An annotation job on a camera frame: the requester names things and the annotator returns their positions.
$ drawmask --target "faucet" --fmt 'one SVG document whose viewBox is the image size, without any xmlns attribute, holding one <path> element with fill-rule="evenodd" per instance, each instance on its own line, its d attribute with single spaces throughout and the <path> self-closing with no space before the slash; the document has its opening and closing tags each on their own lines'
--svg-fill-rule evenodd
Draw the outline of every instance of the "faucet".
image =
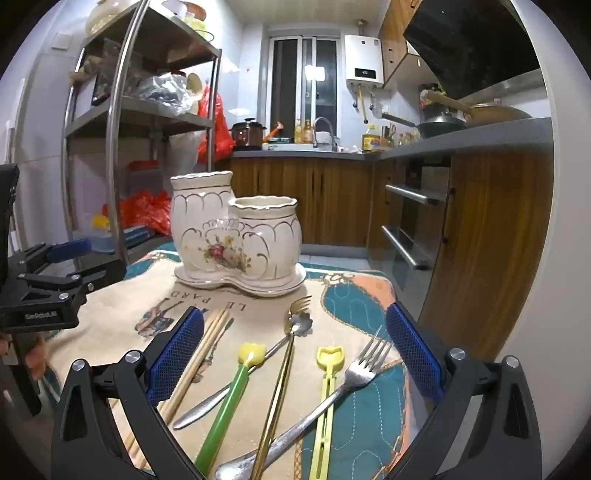
<svg viewBox="0 0 591 480">
<path fill-rule="evenodd" d="M 316 138 L 316 124 L 318 123 L 318 120 L 324 120 L 328 124 L 329 132 L 330 132 L 330 149 L 333 152 L 338 152 L 339 147 L 336 144 L 335 132 L 334 132 L 334 130 L 332 130 L 332 124 L 330 123 L 330 121 L 327 118 L 325 118 L 323 116 L 320 116 L 316 120 L 314 120 L 314 126 L 312 127 L 312 134 L 313 134 L 314 141 L 312 142 L 312 147 L 318 148 L 318 140 Z"/>
</svg>

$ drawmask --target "blue gripper pad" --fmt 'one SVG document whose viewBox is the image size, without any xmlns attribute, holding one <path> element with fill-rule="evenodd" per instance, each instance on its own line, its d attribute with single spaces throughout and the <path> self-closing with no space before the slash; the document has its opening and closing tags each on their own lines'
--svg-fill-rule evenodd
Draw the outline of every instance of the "blue gripper pad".
<svg viewBox="0 0 591 480">
<path fill-rule="evenodd" d="M 397 303 L 386 311 L 386 330 L 421 395 L 439 402 L 443 397 L 440 365 Z"/>
<path fill-rule="evenodd" d="M 146 391 L 148 401 L 153 407 L 170 398 L 178 379 L 193 356 L 203 337 L 203 314 L 191 307 L 179 320 L 173 337 L 164 347 L 148 372 L 149 387 Z"/>
</svg>

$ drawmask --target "orange plastic bag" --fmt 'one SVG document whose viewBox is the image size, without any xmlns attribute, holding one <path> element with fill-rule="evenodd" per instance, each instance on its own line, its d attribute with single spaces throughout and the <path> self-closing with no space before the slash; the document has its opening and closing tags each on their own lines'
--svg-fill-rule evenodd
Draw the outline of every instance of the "orange plastic bag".
<svg viewBox="0 0 591 480">
<path fill-rule="evenodd" d="M 165 190 L 156 197 L 149 190 L 141 190 L 130 199 L 120 200 L 122 227 L 145 225 L 170 236 L 170 202 Z M 101 213 L 108 216 L 107 205 L 103 205 Z"/>
<path fill-rule="evenodd" d="M 207 117 L 207 110 L 209 107 L 209 85 L 203 89 L 203 98 L 199 100 L 198 116 Z M 222 97 L 219 93 L 216 94 L 215 107 L 213 111 L 213 119 L 215 125 L 214 136 L 214 154 L 213 161 L 221 160 L 229 156 L 234 149 L 234 140 L 228 131 L 226 117 L 223 114 Z M 197 161 L 199 163 L 207 163 L 207 137 L 204 137 L 199 144 L 197 151 Z"/>
</svg>

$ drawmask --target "yellow shovel toy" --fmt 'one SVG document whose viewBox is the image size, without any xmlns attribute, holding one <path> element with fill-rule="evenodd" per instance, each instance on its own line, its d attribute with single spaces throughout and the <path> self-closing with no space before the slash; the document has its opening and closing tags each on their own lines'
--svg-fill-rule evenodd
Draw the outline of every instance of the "yellow shovel toy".
<svg viewBox="0 0 591 480">
<path fill-rule="evenodd" d="M 336 372 L 341 369 L 345 361 L 345 352 L 341 346 L 321 346 L 316 352 L 316 361 L 320 368 L 326 370 L 322 380 L 322 398 L 324 401 L 335 391 Z M 310 480 L 326 480 L 329 474 L 330 437 L 332 435 L 332 420 L 334 407 L 330 406 L 325 413 L 318 417 L 316 423 L 316 439 L 312 454 Z"/>
</svg>

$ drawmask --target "green handle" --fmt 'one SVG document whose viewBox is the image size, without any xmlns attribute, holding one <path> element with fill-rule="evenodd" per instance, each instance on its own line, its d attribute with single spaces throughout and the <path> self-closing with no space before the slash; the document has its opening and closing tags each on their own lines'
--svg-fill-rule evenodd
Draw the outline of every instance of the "green handle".
<svg viewBox="0 0 591 480">
<path fill-rule="evenodd" d="M 222 446 L 223 438 L 226 436 L 228 427 L 232 416 L 236 411 L 236 407 L 240 402 L 240 398 L 244 393 L 246 384 L 248 383 L 248 368 L 244 365 L 238 366 L 236 376 L 230 386 L 230 392 L 224 399 L 222 407 L 217 412 L 216 419 L 213 421 L 212 427 L 203 442 L 203 446 L 199 451 L 199 455 L 195 459 L 195 467 L 203 475 L 208 476 L 213 467 L 213 462 L 216 459 L 217 453 Z"/>
</svg>

